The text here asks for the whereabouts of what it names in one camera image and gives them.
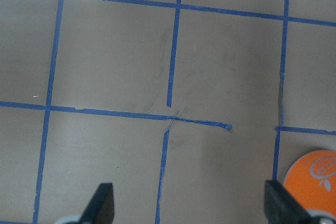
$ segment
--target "orange circular object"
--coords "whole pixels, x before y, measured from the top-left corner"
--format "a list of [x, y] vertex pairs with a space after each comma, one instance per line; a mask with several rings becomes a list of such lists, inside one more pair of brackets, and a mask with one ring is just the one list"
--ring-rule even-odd
[[284, 187], [308, 211], [336, 216], [336, 152], [320, 150], [298, 159]]

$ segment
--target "orange disc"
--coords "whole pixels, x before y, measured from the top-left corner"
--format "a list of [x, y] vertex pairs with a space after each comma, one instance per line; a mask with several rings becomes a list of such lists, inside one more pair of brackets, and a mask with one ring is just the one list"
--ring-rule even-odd
[[298, 159], [284, 187], [306, 210], [336, 216], [336, 152], [320, 150]]

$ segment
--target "black plastic part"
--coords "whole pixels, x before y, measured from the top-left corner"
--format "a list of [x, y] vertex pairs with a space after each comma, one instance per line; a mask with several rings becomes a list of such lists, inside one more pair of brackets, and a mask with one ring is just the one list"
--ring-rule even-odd
[[309, 220], [300, 222], [299, 224], [321, 224], [321, 223], [333, 223], [336, 224], [335, 220], [328, 217], [312, 217]]
[[84, 210], [79, 224], [111, 224], [114, 219], [112, 183], [100, 184]]
[[281, 183], [265, 182], [264, 211], [272, 224], [310, 223], [308, 212], [291, 196]]

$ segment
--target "orange sticker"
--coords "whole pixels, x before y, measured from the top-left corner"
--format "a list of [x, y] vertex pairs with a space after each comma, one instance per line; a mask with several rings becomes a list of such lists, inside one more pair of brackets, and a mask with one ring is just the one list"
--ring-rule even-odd
[[284, 187], [306, 209], [336, 216], [336, 152], [320, 150], [298, 159]]

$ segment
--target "gray floor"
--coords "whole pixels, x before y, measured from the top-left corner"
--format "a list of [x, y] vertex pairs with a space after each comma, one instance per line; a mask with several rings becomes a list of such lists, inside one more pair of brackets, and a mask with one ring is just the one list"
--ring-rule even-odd
[[161, 224], [267, 223], [277, 132], [280, 181], [300, 155], [336, 150], [335, 133], [302, 133], [336, 129], [335, 0], [181, 3], [0, 0], [1, 224], [80, 214], [101, 182], [115, 224], [155, 223], [177, 112], [233, 128], [173, 122]]

